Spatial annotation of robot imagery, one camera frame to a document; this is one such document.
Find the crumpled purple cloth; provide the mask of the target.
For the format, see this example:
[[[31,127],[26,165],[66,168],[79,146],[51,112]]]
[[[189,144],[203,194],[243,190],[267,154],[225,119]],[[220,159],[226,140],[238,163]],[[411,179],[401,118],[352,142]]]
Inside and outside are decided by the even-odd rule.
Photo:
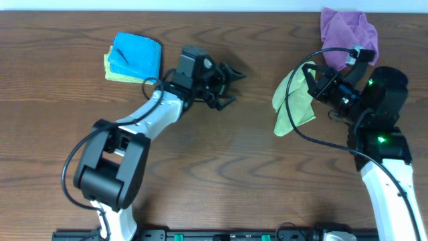
[[[369,64],[374,66],[379,58],[379,36],[373,24],[362,11],[336,11],[323,8],[320,15],[322,49],[362,46],[377,54]]]

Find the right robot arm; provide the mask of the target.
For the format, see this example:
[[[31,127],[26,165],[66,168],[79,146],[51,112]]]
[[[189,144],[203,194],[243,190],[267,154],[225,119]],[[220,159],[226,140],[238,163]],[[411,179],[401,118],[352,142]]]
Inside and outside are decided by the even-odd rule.
[[[363,90],[355,88],[364,64],[347,75],[315,64],[302,71],[308,92],[349,121],[347,147],[368,189],[380,240],[426,240],[413,185],[412,156],[397,126],[408,97],[408,78],[398,69],[375,68]]]

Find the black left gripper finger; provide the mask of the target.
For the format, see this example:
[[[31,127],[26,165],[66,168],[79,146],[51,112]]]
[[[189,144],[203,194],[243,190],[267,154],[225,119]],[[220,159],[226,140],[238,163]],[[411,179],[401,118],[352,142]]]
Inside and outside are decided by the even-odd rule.
[[[225,82],[234,82],[247,77],[246,74],[237,71],[235,68],[232,68],[231,66],[225,63],[220,63],[219,70],[224,76]]]
[[[208,105],[209,108],[223,110],[226,106],[228,106],[235,100],[236,96],[234,95],[226,94],[223,96],[215,96],[214,94],[210,93],[205,99],[205,103]]]

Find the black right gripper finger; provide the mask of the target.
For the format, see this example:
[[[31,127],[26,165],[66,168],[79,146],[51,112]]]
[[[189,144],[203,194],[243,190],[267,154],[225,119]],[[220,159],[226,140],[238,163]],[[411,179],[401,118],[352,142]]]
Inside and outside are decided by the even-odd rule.
[[[309,69],[315,70],[316,72],[321,72],[324,75],[336,75],[336,70],[334,68],[328,67],[328,66],[321,66],[321,65],[315,65],[311,64]]]
[[[310,72],[311,70],[314,70],[315,66],[315,64],[304,64],[302,66],[302,72],[308,85],[308,92],[316,90],[316,81],[314,79],[314,75]]]

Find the folded yellow-green cloth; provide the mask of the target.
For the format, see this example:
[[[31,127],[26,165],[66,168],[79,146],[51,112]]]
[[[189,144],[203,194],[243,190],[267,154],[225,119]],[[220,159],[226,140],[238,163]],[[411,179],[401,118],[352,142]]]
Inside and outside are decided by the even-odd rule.
[[[113,82],[142,84],[146,77],[158,76],[161,55],[138,50],[136,54],[110,46],[104,54],[105,79]]]

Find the folded blue cloth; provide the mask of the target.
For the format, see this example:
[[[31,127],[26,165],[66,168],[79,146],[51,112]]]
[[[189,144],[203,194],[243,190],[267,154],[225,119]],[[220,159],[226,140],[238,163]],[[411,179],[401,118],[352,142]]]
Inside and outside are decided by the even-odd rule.
[[[150,39],[120,32],[104,55],[106,79],[142,84],[147,78],[158,78],[162,46]]]

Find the light green microfiber cloth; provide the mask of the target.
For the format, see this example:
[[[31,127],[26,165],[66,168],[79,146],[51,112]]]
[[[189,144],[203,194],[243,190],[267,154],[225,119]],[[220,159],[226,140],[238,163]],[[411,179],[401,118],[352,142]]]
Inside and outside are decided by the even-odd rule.
[[[315,114],[311,106],[313,97],[308,94],[308,84],[302,71],[302,64],[292,78],[288,94],[288,104],[294,124],[298,127],[314,120]],[[278,113],[274,134],[282,137],[293,130],[286,110],[286,88],[292,75],[291,71],[279,84],[273,98],[272,106]]]

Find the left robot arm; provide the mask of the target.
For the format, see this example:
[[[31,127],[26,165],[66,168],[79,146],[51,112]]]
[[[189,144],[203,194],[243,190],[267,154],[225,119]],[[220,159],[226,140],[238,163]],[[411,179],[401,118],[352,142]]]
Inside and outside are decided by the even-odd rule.
[[[222,110],[235,100],[232,82],[246,75],[208,55],[182,56],[179,66],[157,79],[149,100],[114,123],[100,119],[77,144],[83,153],[74,186],[90,201],[101,223],[100,239],[132,240],[137,224],[132,203],[142,184],[151,142],[194,102]]]

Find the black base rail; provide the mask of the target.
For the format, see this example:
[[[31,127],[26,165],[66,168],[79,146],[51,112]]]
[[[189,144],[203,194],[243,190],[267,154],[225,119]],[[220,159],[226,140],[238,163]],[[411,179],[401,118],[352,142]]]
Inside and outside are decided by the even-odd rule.
[[[125,228],[104,230],[58,230],[52,240],[137,240],[137,241],[299,241],[299,240],[378,240],[376,230],[353,230],[337,223],[317,224],[303,228],[291,222],[280,224],[276,230],[170,230],[150,226],[133,225]]]

